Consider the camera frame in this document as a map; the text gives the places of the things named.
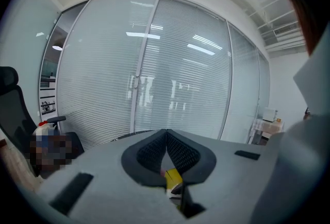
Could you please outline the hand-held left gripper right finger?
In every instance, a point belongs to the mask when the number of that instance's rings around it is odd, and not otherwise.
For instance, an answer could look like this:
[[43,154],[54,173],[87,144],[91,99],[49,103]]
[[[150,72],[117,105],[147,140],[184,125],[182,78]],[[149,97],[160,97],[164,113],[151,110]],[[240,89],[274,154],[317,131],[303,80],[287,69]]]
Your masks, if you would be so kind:
[[189,223],[248,223],[263,186],[262,147],[167,130],[167,152],[183,179],[180,212]]

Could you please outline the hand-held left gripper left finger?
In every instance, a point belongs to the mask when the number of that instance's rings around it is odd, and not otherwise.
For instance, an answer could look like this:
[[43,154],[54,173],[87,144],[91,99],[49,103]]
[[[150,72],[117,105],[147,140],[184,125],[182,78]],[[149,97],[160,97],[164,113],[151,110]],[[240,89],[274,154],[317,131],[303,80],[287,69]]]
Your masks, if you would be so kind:
[[38,195],[71,223],[184,223],[160,173],[166,131],[87,150],[49,176]]

